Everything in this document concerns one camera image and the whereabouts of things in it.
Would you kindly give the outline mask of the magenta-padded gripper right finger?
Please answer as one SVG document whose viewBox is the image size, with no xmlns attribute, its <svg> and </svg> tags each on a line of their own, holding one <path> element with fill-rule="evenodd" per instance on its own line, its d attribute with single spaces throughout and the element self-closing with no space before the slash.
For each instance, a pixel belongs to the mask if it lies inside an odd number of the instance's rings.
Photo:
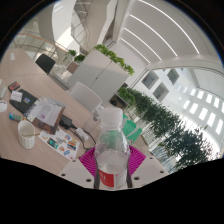
<svg viewBox="0 0 224 224">
<path fill-rule="evenodd" d="M 153 155 L 145 155 L 130 146 L 127 187 L 140 188 L 168 175 L 165 168 Z"/>
</svg>

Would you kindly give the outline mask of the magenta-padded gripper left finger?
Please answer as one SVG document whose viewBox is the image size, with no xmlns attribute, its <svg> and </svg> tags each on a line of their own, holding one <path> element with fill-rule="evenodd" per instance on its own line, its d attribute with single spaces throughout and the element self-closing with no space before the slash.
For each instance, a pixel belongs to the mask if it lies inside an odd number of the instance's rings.
<svg viewBox="0 0 224 224">
<path fill-rule="evenodd" d="M 84 188 L 98 189 L 100 186 L 94 149 L 71 160 L 60 172 L 60 177 Z"/>
</svg>

